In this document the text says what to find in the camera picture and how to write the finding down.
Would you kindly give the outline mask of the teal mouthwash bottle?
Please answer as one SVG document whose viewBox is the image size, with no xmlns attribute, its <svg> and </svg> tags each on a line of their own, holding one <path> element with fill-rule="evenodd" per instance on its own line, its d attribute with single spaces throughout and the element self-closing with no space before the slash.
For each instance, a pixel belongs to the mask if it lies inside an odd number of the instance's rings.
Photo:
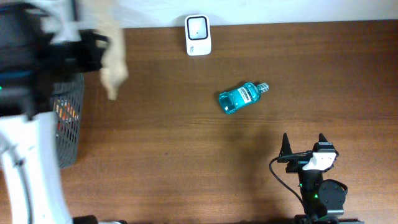
<svg viewBox="0 0 398 224">
<path fill-rule="evenodd" d="M 245 106 L 256 103 L 261 99 L 261 95 L 269 90 L 267 83 L 255 85 L 251 82 L 243 86 L 221 93 L 219 103 L 226 114 L 233 114 Z"/>
</svg>

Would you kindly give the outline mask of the beige brown cookie pouch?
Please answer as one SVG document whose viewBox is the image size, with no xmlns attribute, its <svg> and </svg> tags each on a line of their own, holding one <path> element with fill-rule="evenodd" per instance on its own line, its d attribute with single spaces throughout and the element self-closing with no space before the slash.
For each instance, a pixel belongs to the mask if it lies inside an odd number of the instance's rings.
<svg viewBox="0 0 398 224">
<path fill-rule="evenodd" d="M 116 100 L 119 87 L 129 77 L 126 63 L 124 30 L 116 15 L 119 2 L 115 0 L 83 0 L 84 8 L 94 19 L 95 31 L 109 39 L 99 70 L 100 81 L 110 100 Z"/>
</svg>

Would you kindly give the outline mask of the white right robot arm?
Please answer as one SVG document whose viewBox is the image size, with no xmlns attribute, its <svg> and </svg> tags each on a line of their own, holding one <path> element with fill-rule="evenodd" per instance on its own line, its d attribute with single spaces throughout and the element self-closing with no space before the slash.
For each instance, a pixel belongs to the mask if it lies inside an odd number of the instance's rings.
<svg viewBox="0 0 398 224">
<path fill-rule="evenodd" d="M 304 214 L 296 215 L 293 223 L 361 223 L 358 219 L 340 218 L 344 214 L 348 187 L 337 180 L 323 178 L 323 173 L 333 168 L 338 156 L 333 143 L 322 133 L 313 149 L 297 153 L 292 152 L 287 134 L 283 135 L 279 155 L 270 163 L 284 163 L 287 165 L 286 173 L 298 175 L 300 194 L 294 192 L 294 195 L 299 199 Z"/>
</svg>

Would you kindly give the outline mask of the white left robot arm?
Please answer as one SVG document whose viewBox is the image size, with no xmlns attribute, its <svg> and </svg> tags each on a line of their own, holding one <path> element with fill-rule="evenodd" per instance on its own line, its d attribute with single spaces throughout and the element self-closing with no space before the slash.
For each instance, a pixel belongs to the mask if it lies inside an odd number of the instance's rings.
<svg viewBox="0 0 398 224">
<path fill-rule="evenodd" d="M 99 72 L 115 100 L 128 77 L 116 1 L 84 1 L 96 26 L 83 30 L 78 1 L 1 2 L 1 169 L 13 223 L 97 223 L 68 211 L 60 168 L 78 142 L 83 74 Z"/>
</svg>

